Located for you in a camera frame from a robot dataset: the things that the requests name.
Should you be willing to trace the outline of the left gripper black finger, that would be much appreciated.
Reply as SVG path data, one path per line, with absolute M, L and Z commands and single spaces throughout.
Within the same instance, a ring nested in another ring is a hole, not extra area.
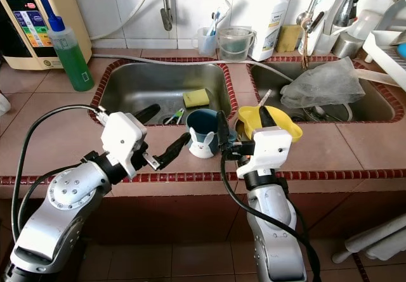
M 136 112 L 133 116 L 136 120 L 139 121 L 142 125 L 148 125 L 151 119 L 157 116 L 160 112 L 160 105 L 158 103 L 153 103 L 147 108 L 141 109 Z
M 165 152 L 159 157 L 154 157 L 154 160 L 157 162 L 157 166 L 154 167 L 155 171 L 160 171 L 165 169 L 171 161 L 178 157 L 181 151 L 185 148 L 186 144 L 191 140 L 191 134 L 185 132 L 177 140 L 174 140 L 174 143 L 171 143 L 170 146 L 165 150 Z

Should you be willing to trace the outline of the blue rabbit mug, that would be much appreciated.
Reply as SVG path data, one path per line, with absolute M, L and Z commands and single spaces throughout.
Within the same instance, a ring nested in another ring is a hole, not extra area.
M 188 150 L 198 158 L 212 158 L 221 149 L 221 144 L 226 142 L 219 134 L 218 115 L 223 111 L 201 108 L 190 112 L 186 120 L 186 128 L 191 135 L 187 143 Z

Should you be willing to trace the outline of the yellow plastic bowl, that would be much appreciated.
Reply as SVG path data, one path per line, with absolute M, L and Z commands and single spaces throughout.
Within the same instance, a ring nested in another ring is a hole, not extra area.
M 267 110 L 270 112 L 270 115 L 273 117 L 273 121 L 276 123 L 278 127 L 285 129 L 285 131 L 289 132 L 292 135 L 292 142 L 297 142 L 301 136 L 303 135 L 302 129 L 296 125 L 281 109 L 267 106 Z M 253 131 L 256 129 L 262 128 L 261 120 L 260 120 L 260 108 L 258 106 L 246 106 L 240 107 L 238 110 L 239 120 L 243 123 L 244 129 L 243 133 L 247 136 L 247 138 L 252 138 Z

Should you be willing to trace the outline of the small green white brush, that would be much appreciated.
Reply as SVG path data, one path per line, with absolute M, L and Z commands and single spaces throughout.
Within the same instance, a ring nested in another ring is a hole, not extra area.
M 167 118 L 164 122 L 163 125 L 178 125 L 183 117 L 183 114 L 185 114 L 185 108 L 180 108 L 178 111 L 176 111 L 172 116 Z

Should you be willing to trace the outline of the stainless steel sink basin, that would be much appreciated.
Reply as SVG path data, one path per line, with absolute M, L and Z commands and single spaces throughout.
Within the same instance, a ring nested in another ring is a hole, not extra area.
M 231 118 L 239 105 L 232 84 L 232 74 L 226 63 L 195 61 L 172 65 L 168 61 L 145 63 L 119 59 L 108 65 L 98 79 L 91 105 L 110 112 L 136 113 L 154 103 L 159 113 L 145 123 L 165 126 L 166 120 L 183 109 L 181 124 L 186 122 L 192 107 L 186 107 L 186 92 L 206 90 L 208 109 L 224 111 Z
M 395 109 L 382 95 L 383 85 L 365 80 L 360 80 L 365 91 L 365 96 L 348 105 L 322 106 L 323 114 L 316 114 L 311 108 L 288 108 L 281 104 L 281 89 L 290 81 L 284 76 L 295 79 L 304 73 L 300 62 L 266 62 L 267 67 L 272 67 L 282 73 L 278 75 L 267 68 L 247 65 L 256 97 L 261 100 L 267 91 L 272 92 L 266 100 L 266 106 L 272 106 L 286 112 L 292 117 L 293 122 L 391 122 L 395 119 Z

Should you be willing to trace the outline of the clear plastic bag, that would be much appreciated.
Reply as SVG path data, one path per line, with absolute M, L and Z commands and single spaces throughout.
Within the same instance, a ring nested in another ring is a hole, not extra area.
M 304 71 L 280 93 L 281 104 L 288 108 L 345 105 L 365 96 L 349 57 Z

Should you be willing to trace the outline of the brown cabinet front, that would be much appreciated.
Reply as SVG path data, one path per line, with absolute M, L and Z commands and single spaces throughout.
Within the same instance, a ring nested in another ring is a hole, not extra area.
M 406 214 L 406 178 L 290 180 L 311 241 L 349 238 Z M 105 245 L 249 241 L 246 213 L 220 181 L 120 183 L 84 224 Z

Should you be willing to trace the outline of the mustard yellow sponge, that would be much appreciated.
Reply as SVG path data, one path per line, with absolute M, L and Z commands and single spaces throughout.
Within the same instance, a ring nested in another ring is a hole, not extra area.
M 286 53 L 287 51 L 296 50 L 301 34 L 302 28 L 298 25 L 282 26 L 275 47 L 276 53 Z

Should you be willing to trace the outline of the green dish soap bottle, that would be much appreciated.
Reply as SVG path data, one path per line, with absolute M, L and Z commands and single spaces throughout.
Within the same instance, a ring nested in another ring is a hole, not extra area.
M 53 13 L 48 13 L 48 16 L 48 35 L 70 85 L 78 92 L 89 91 L 94 82 L 74 31 L 64 24 L 60 16 Z

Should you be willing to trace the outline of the white bottle yellow cap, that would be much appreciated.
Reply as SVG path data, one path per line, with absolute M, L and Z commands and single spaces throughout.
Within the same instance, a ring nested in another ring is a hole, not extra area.
M 287 11 L 288 0 L 253 0 L 251 29 L 255 32 L 249 57 L 264 61 L 273 55 Z

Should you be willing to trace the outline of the small stainless steel cup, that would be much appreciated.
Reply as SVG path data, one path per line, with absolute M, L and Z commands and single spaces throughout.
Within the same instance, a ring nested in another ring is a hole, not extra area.
M 337 58 L 349 57 L 355 59 L 358 56 L 360 48 L 363 46 L 365 39 L 358 39 L 352 36 L 348 31 L 342 31 L 334 42 L 331 53 Z

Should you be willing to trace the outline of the beige water ionizer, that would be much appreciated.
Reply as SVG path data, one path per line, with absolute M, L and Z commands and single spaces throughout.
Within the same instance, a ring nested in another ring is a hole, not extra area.
M 15 70 L 63 68 L 48 35 L 49 11 L 74 31 L 83 57 L 92 56 L 92 42 L 76 0 L 0 0 L 0 54 Z

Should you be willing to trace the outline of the white plastic dish rack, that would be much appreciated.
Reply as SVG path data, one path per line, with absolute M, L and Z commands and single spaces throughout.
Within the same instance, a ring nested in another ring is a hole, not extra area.
M 395 18 L 406 11 L 406 0 L 391 1 L 362 48 L 367 53 L 365 61 L 378 64 L 386 74 L 382 83 L 406 91 L 406 20 Z

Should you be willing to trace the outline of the chrome sink faucet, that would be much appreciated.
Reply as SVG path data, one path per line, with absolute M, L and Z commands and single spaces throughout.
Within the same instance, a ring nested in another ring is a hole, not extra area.
M 334 29 L 348 29 L 357 21 L 358 0 L 342 0 L 334 15 L 332 26 Z

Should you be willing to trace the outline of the chrome wall tap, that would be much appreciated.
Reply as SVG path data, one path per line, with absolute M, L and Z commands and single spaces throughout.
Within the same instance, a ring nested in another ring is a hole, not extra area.
M 173 12 L 172 12 L 172 0 L 162 0 L 164 7 L 160 10 L 160 16 L 162 17 L 162 24 L 166 31 L 173 29 Z

